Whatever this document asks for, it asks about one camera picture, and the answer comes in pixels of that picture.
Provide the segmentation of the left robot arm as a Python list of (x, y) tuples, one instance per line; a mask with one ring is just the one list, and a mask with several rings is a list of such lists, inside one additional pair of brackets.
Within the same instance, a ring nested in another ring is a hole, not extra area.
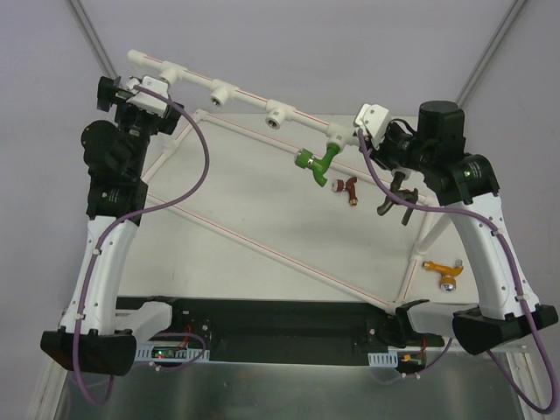
[(141, 222), (147, 184), (142, 181), (151, 137), (175, 130), (180, 113), (167, 104), (167, 80), (101, 77), (97, 108), (115, 107), (115, 120), (91, 122), (80, 136), (90, 177), (87, 243), (71, 301), (54, 331), (42, 334), (40, 348), (68, 371), (126, 375), (137, 351), (139, 328), (158, 315), (154, 328), (165, 340), (178, 339), (184, 318), (163, 304), (140, 309), (118, 325), (116, 300), (123, 266)]

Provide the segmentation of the white PVC pipe frame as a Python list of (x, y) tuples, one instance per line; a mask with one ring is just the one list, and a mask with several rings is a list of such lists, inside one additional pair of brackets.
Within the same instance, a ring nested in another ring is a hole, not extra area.
[(392, 309), (412, 299), (423, 273), (417, 239), (432, 219), (403, 208), (381, 216), (382, 189), (348, 147), (330, 180), (358, 179), (356, 206), (295, 166), (299, 149), (323, 152), (341, 127), (297, 114), (273, 133), (261, 115), (197, 110), (160, 136), (145, 168), (147, 215), (121, 289), (192, 298), (366, 302)]

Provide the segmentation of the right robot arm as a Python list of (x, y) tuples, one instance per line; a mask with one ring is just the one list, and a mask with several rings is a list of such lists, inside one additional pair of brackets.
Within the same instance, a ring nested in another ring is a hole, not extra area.
[(501, 209), (500, 186), (487, 158), (465, 151), (465, 113), (452, 101), (420, 105), (416, 129), (401, 129), (387, 109), (365, 104), (354, 119), (367, 166), (419, 172), (454, 225), (471, 264), (478, 302), (439, 304), (421, 299), (396, 308), (395, 338), (414, 345), (425, 333), (458, 340), (481, 354), (553, 326), (554, 306), (543, 304), (522, 274)]

